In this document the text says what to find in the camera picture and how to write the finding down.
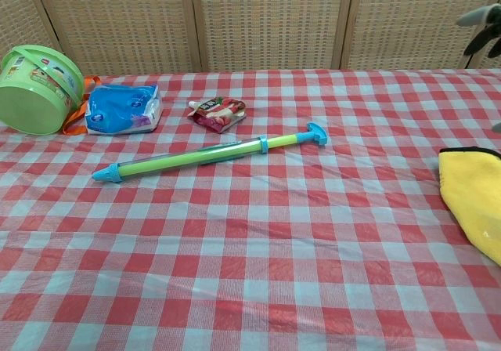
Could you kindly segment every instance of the woven panel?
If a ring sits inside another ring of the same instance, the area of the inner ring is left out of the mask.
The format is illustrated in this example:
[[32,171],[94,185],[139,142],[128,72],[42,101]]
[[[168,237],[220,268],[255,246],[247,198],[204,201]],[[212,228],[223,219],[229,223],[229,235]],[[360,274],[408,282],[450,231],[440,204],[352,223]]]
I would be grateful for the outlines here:
[[86,74],[192,71],[182,0],[45,0]]
[[360,0],[348,67],[432,69],[458,66],[471,35],[454,25],[487,0]]
[[0,0],[0,59],[15,45],[54,47],[34,0]]
[[330,67],[340,0],[198,2],[209,71]]

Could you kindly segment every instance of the blue nozzle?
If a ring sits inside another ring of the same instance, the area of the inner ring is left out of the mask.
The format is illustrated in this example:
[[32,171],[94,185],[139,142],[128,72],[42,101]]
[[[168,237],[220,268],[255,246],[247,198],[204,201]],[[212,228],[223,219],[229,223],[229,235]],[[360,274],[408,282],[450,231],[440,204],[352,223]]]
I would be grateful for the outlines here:
[[110,181],[119,183],[122,181],[120,173],[118,173],[118,164],[114,163],[106,168],[100,169],[92,174],[92,178],[98,181]]
[[305,141],[315,141],[320,146],[323,146],[327,143],[327,133],[320,125],[317,125],[314,122],[309,122],[306,127],[308,128],[309,132],[296,134],[297,143],[303,143]]

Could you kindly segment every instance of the blue plastic bag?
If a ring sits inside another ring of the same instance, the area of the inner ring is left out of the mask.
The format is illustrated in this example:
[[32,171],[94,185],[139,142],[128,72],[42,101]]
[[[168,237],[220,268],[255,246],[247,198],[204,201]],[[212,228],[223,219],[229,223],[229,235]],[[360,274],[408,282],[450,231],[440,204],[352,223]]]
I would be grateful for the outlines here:
[[89,134],[151,132],[161,111],[156,85],[101,85],[88,99],[85,124]]

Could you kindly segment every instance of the snack packet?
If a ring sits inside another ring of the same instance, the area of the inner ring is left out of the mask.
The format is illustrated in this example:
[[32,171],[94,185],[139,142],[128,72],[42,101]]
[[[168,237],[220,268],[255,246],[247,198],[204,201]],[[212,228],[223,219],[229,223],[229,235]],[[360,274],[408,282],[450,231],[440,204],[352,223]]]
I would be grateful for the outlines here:
[[245,103],[233,98],[221,96],[203,103],[189,102],[194,108],[188,116],[198,125],[203,125],[217,133],[245,118]]

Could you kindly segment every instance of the green bucket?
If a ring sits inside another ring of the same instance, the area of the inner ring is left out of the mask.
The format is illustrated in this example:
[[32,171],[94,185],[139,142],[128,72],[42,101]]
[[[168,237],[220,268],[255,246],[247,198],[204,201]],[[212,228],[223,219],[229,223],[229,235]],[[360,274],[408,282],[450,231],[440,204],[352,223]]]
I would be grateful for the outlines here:
[[0,70],[0,120],[28,134],[57,132],[81,105],[84,78],[62,53],[41,45],[18,45]]

